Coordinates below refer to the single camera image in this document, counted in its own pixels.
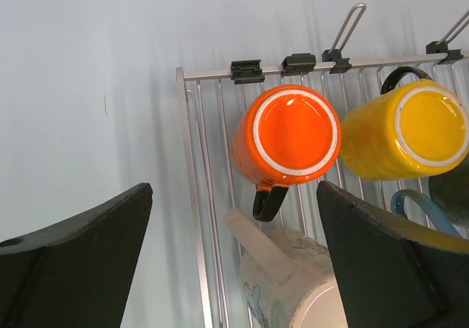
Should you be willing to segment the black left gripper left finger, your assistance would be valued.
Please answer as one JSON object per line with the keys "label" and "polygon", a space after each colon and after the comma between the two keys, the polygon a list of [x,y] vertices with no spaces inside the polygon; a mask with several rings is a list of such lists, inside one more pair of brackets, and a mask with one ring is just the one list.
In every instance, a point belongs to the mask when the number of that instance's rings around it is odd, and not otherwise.
{"label": "black left gripper left finger", "polygon": [[120,327],[151,209],[140,183],[1,242],[1,326]]}

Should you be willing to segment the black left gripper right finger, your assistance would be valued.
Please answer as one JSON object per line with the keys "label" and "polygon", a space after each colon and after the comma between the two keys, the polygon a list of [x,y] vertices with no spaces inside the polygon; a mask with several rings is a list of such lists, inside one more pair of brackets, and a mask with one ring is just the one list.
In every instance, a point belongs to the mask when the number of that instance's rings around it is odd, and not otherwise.
{"label": "black left gripper right finger", "polygon": [[349,327],[467,327],[468,241],[327,181],[317,204]]}

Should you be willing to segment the yellow mug black handle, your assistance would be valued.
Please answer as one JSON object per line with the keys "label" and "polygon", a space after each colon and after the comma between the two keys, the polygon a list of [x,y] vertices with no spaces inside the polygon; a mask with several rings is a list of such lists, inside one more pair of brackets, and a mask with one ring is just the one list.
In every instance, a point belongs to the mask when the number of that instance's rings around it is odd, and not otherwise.
{"label": "yellow mug black handle", "polygon": [[443,174],[468,155],[468,111],[423,70],[403,66],[385,79],[380,96],[341,122],[341,158],[372,181]]}

